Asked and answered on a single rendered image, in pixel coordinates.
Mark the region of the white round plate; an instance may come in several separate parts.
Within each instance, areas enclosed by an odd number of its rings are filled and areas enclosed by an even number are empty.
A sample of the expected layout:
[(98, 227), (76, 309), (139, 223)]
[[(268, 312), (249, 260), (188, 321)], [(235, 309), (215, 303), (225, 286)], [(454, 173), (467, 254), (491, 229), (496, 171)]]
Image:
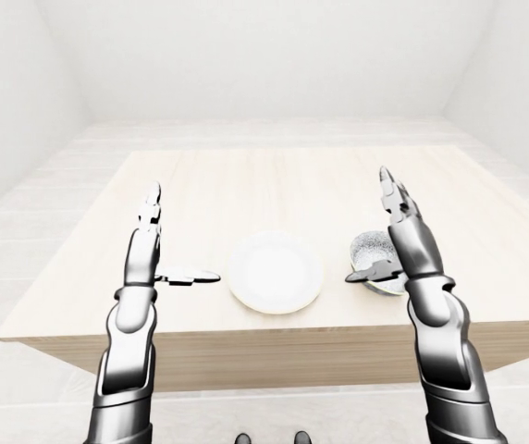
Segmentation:
[(289, 315), (319, 296), (325, 271), (307, 240), (279, 230), (242, 239), (228, 258), (226, 281), (243, 305), (264, 315)]

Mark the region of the speckled patterned bowl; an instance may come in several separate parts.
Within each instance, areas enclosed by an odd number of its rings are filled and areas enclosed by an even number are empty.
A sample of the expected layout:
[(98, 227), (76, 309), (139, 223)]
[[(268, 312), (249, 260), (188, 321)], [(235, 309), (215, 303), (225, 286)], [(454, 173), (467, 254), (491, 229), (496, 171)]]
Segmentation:
[[(350, 246), (351, 267), (353, 270), (369, 268), (380, 260), (396, 260), (398, 255), (391, 238), (385, 231), (366, 231), (358, 235)], [(371, 291), (384, 296), (403, 296), (406, 291), (405, 275), (383, 282), (364, 282)]]

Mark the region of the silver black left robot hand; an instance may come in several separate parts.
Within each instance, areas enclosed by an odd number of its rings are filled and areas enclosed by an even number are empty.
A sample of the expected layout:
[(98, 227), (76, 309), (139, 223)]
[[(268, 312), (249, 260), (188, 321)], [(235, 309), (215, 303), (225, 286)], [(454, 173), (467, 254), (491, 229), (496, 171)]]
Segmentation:
[(161, 186), (154, 181), (138, 213), (124, 265), (124, 285), (146, 285), (167, 282), (170, 286), (215, 283), (221, 277), (212, 271), (181, 266), (159, 265), (161, 254)]

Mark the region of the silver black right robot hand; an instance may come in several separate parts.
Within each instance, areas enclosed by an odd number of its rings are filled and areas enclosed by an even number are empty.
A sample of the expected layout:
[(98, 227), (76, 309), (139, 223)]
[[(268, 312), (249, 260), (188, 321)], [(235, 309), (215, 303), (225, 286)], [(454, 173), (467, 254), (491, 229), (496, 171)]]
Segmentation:
[(353, 271), (345, 281), (383, 282), (401, 274), (409, 279), (442, 275), (444, 266), (437, 242), (417, 203), (385, 166), (380, 167), (379, 179), (381, 202), (389, 213), (388, 235), (398, 258), (381, 260), (364, 270)]

